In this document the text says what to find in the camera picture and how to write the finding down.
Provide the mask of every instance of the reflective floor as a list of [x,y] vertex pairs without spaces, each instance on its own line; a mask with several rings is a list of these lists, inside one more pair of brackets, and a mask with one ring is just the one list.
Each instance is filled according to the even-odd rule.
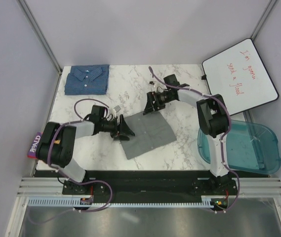
[[[29,207],[34,221],[67,208]],[[273,200],[240,199],[226,214],[197,208],[108,208],[68,212],[36,226],[24,220],[21,237],[281,237]]]

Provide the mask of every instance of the folded blue shirt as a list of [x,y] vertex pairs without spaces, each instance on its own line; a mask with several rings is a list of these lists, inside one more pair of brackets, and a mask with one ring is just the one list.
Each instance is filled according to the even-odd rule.
[[72,66],[65,85],[66,95],[105,95],[109,65]]

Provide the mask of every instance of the purple book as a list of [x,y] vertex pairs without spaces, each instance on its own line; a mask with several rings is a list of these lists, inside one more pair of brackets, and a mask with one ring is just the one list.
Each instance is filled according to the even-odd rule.
[[40,142],[40,138],[41,138],[41,132],[38,132],[36,134],[34,141],[32,142],[30,150],[27,153],[27,157],[36,158],[36,149],[37,149],[38,143]]

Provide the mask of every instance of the marble tabletop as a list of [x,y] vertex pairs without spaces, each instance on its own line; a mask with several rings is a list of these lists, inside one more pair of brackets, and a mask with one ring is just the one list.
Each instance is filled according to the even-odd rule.
[[[119,105],[119,114],[125,117],[144,110],[146,93],[153,90],[149,65],[110,66],[109,86],[106,95],[66,96],[64,86],[70,72],[70,66],[63,70],[58,91],[52,108],[50,121],[64,123],[78,120],[74,104],[83,98],[98,99],[110,107]],[[201,80],[203,71],[200,65],[153,65],[155,74],[163,79],[175,74],[180,83],[187,83],[192,88],[209,93],[206,82]],[[90,113],[95,102],[83,101],[77,110],[81,116]],[[113,141],[109,133],[100,132],[95,136],[82,137],[76,140],[73,158],[86,170],[206,170],[207,164],[199,155],[197,136],[199,130],[196,108],[173,101],[166,104],[160,113],[173,129],[177,140],[166,146],[127,160],[119,141]],[[232,119],[244,120],[243,114]],[[49,167],[38,162],[37,170]]]

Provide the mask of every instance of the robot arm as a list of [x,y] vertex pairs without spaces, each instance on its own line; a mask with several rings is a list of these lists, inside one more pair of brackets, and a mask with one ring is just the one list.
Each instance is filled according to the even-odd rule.
[[[187,87],[189,85],[182,84],[177,81],[176,76],[169,75],[164,78],[164,81],[168,85],[177,87]],[[221,95],[214,95],[223,104],[223,98]],[[223,141],[220,141],[221,136],[228,130],[228,119],[225,111],[219,106],[219,104],[209,98],[203,99],[202,96],[192,93],[188,90],[178,90],[167,87],[167,90],[163,92],[148,92],[147,93],[147,105],[143,114],[152,113],[165,108],[165,104],[173,100],[182,101],[189,105],[196,107],[198,110],[199,124],[202,132],[207,136],[210,152],[210,172],[214,177],[223,177],[228,174],[228,170],[225,168],[222,162],[221,155],[221,142],[224,145],[224,161],[227,164],[227,152],[226,152],[226,137]]]
[[[82,122],[63,127],[54,141],[51,152],[51,164],[64,173],[67,177],[82,182],[85,170],[72,158],[75,140],[84,136],[93,136],[99,132],[109,132],[114,140],[128,141],[128,136],[135,136],[134,132],[126,124],[123,115],[107,120],[104,117],[106,108],[94,105],[89,115]],[[48,122],[41,136],[36,150],[36,157],[45,163],[48,162],[48,150],[60,127],[59,123]]]

